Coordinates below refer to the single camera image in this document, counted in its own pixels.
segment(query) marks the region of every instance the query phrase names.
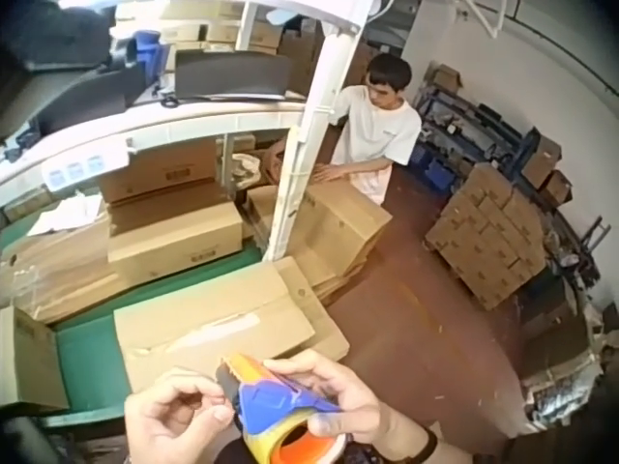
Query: black hair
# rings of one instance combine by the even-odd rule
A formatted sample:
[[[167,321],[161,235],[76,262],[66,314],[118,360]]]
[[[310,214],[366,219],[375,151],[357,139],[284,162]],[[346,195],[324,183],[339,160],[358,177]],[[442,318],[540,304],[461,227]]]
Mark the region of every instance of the black hair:
[[[381,53],[375,56],[368,65],[368,80],[374,85],[388,85],[396,92],[404,90],[413,72],[410,65],[397,56]]]

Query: tape gun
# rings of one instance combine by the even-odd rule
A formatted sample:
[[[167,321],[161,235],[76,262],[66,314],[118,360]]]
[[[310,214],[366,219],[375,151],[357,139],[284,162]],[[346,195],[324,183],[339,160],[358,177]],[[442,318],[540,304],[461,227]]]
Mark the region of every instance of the tape gun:
[[[332,402],[241,354],[224,358],[216,376],[258,464],[331,464],[343,453],[346,435],[320,438],[306,427],[315,413],[339,411]]]

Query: left hand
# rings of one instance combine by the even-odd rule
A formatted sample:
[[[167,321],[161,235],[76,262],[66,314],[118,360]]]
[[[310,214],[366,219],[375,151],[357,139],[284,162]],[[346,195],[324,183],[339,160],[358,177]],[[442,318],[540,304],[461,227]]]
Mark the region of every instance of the left hand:
[[[234,417],[214,381],[177,369],[125,402],[132,464],[194,464]]]
[[[348,171],[343,165],[324,164],[318,166],[311,175],[311,180],[316,183],[331,182],[342,179],[348,175]]]

